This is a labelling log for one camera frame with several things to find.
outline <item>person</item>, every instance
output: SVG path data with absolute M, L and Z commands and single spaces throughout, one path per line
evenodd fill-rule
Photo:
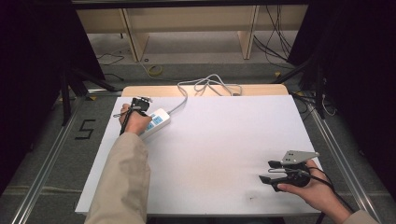
M 306 162 L 307 167 L 313 167 L 310 169 L 311 175 L 314 175 L 322 180 L 329 181 L 325 174 L 318 170 L 317 165 L 314 161 L 308 160 Z M 372 217 L 369 216 L 365 211 L 358 211 L 351 214 L 337 199 L 335 194 L 329 188 L 329 186 L 311 179 L 307 186 L 303 188 L 295 187 L 290 184 L 278 184 L 277 187 L 282 191 L 296 194 L 305 200 L 311 207 L 323 212 L 332 219 L 336 224 L 375 224 L 377 223 Z
M 124 104 L 121 113 L 130 105 Z M 123 123 L 125 116 L 120 117 Z M 151 117 L 133 112 L 108 153 L 85 223 L 146 223 L 149 195 L 148 151 L 139 138 Z
M 124 104 L 121 114 L 129 105 Z M 125 116 L 120 117 L 123 123 Z M 128 120 L 125 132 L 120 135 L 111 148 L 104 170 L 94 193 L 86 224 L 134 223 L 147 221 L 147 202 L 149 195 L 148 151 L 139 138 L 149 125 L 151 117 L 133 112 Z M 306 162 L 308 167 L 317 167 L 314 161 Z M 326 179 L 319 170 L 312 169 L 311 175 Z M 338 201 L 332 190 L 323 183 L 311 179 L 307 186 L 298 188 L 288 184 L 278 184 L 281 190 L 296 194 L 310 206 L 324 212 L 336 224 L 375 224 L 366 212 L 351 214 Z

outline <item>handheld device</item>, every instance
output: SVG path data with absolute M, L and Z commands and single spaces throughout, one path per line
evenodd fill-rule
M 282 161 L 268 161 L 272 168 L 268 170 L 268 173 L 285 173 L 287 176 L 271 179 L 268 176 L 260 175 L 260 180 L 263 184 L 271 185 L 276 192 L 280 191 L 277 187 L 277 184 L 280 183 L 304 187 L 310 180 L 310 172 L 305 162 L 317 156 L 319 156 L 317 152 L 287 151 Z
M 151 113 L 150 116 L 152 117 L 152 121 L 148 124 L 146 130 L 139 135 L 141 139 L 145 139 L 156 133 L 171 121 L 169 114 L 161 108 Z
M 146 111 L 149 109 L 149 103 L 151 103 L 151 99 L 149 97 L 134 97 L 131 102 L 131 106 L 128 110 L 124 113 L 114 115 L 114 118 L 120 117 L 123 114 L 125 115 L 125 120 L 121 124 L 120 135 L 125 132 L 126 124 L 128 123 L 129 117 L 131 116 L 132 112 L 136 111 L 141 116 L 147 116 Z

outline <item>metal bar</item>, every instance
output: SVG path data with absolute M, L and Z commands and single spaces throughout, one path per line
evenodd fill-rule
M 332 156 L 334 157 L 335 162 L 340 168 L 341 174 L 346 180 L 346 183 L 349 186 L 349 189 L 352 192 L 359 208 L 367 211 L 379 223 L 385 223 L 382 217 L 375 211 L 373 202 L 371 201 L 370 197 L 366 194 L 363 185 L 356 177 L 355 173 L 353 172 L 353 169 L 350 167 L 349 163 L 347 162 L 347 158 L 345 157 L 342 149 L 340 148 L 334 136 L 332 135 L 332 131 L 327 125 L 326 120 L 321 119 L 316 111 L 313 112 L 313 118 L 315 120 L 315 123 L 318 125 L 319 130 L 322 133 L 323 138 L 325 139 L 329 147 L 329 150 L 332 153 Z
M 25 197 L 23 198 L 17 212 L 12 219 L 12 224 L 15 223 L 26 223 L 27 218 L 29 217 L 30 213 L 32 212 L 35 202 L 38 199 L 38 196 L 44 187 L 44 184 L 47 181 L 48 176 L 50 175 L 50 171 L 52 170 L 53 165 L 58 158 L 59 153 L 62 150 L 64 145 L 64 141 L 69 134 L 71 127 L 76 119 L 76 114 L 78 113 L 79 108 L 84 103 L 85 97 L 78 97 L 75 101 L 75 105 L 73 106 L 73 112 L 69 119 L 69 121 L 61 128 L 58 136 L 54 144 L 52 145 L 49 155 L 45 159 L 43 165 L 41 166 L 40 171 L 38 172 L 35 181 L 33 182 L 32 186 L 29 188 L 29 191 L 26 193 Z
M 307 5 L 309 0 L 35 0 L 35 6 L 72 7 L 74 9 L 141 8 L 141 7 L 227 7 L 227 6 L 277 6 Z
M 122 91 L 107 91 L 104 89 L 90 89 L 87 96 L 122 96 Z

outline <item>beige jacket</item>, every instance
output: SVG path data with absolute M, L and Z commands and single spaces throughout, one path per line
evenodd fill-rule
M 134 133 L 123 133 L 111 148 L 85 223 L 146 222 L 149 194 L 148 152 Z M 359 211 L 344 224 L 375 224 Z

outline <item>white board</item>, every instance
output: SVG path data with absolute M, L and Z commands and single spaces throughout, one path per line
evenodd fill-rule
M 112 115 L 132 97 L 121 97 Z M 182 97 L 155 97 L 148 114 Z M 76 212 L 87 213 L 111 146 L 119 136 L 110 118 Z M 314 151 L 292 98 L 191 97 L 171 122 L 145 140 L 151 179 L 148 214 L 158 216 L 286 216 L 318 211 L 274 192 L 259 175 L 288 150 Z

